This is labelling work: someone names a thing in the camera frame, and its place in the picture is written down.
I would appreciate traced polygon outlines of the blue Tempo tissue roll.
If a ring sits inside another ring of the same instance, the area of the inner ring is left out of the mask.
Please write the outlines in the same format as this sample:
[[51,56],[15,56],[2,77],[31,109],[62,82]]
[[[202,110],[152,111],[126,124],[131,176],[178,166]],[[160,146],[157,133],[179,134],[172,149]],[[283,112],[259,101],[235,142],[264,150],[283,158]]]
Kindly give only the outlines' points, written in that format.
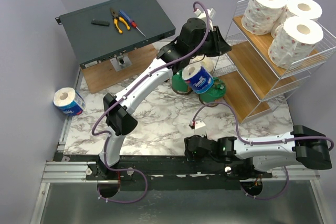
[[182,79],[197,94],[206,92],[214,84],[214,78],[200,63],[185,67]]

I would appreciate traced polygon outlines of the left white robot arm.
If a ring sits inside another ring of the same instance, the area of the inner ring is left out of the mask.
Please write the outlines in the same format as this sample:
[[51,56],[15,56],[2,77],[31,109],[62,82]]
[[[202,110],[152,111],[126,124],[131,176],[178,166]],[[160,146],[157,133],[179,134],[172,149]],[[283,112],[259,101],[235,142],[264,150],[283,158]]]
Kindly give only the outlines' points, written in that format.
[[102,152],[98,173],[104,179],[112,179],[119,169],[120,150],[125,136],[137,126],[132,116],[140,103],[164,81],[185,68],[190,60],[199,55],[221,56],[231,51],[231,46],[222,37],[218,26],[213,29],[199,18],[189,18],[180,34],[163,46],[149,67],[129,86],[116,95],[103,98],[104,114],[108,135]]

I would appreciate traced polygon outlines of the floral roll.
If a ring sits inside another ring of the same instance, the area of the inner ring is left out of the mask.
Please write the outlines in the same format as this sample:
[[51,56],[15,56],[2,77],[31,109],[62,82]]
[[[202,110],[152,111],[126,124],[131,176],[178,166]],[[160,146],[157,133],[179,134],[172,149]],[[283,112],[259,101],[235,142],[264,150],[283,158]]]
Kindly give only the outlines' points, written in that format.
[[242,26],[250,33],[269,33],[285,8],[287,0],[249,0]]
[[272,41],[268,56],[278,67],[287,69],[292,63],[309,56],[323,37],[323,30],[317,22],[304,17],[289,17]]
[[275,38],[278,30],[289,17],[299,16],[317,21],[322,16],[322,12],[322,7],[313,0],[287,0],[280,17],[276,20],[270,33]]

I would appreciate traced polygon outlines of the floral roll front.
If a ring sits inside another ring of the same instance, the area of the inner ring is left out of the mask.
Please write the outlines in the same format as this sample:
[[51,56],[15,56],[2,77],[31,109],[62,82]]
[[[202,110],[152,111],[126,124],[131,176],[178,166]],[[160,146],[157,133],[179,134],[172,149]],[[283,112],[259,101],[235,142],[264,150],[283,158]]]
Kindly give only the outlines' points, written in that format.
[[280,17],[276,20],[270,33],[275,38],[278,30],[289,17],[299,16],[317,21],[322,16],[322,12],[322,7],[313,0],[287,0]]

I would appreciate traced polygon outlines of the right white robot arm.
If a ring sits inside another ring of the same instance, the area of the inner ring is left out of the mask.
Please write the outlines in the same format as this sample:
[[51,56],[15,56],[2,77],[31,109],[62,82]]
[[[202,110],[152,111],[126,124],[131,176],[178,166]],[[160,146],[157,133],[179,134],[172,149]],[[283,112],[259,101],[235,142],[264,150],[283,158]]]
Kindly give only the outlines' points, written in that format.
[[185,138],[184,143],[189,161],[204,157],[222,164],[245,161],[241,171],[249,178],[259,172],[298,164],[313,170],[332,168],[329,151],[333,142],[303,125],[295,125],[284,134],[256,138],[229,136],[210,140],[206,135],[193,135]]

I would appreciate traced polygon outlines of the floral roll back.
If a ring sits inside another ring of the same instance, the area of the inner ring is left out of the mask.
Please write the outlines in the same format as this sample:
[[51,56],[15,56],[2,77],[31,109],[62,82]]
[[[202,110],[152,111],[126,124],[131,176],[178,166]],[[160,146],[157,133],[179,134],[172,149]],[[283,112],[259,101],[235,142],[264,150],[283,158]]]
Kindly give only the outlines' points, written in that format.
[[278,67],[287,69],[292,63],[309,56],[323,37],[323,30],[317,22],[304,17],[289,17],[272,41],[268,56]]

